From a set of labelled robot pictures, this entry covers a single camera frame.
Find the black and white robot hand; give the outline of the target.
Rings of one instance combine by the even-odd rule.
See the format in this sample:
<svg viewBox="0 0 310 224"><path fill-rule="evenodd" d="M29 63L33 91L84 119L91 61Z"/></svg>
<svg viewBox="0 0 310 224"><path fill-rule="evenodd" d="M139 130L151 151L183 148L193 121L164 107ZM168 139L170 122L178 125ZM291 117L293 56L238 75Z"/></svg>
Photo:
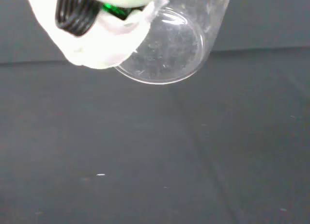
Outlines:
<svg viewBox="0 0 310 224"><path fill-rule="evenodd" d="M168 0L28 0L38 23L72 64L119 66L145 40Z"/></svg>

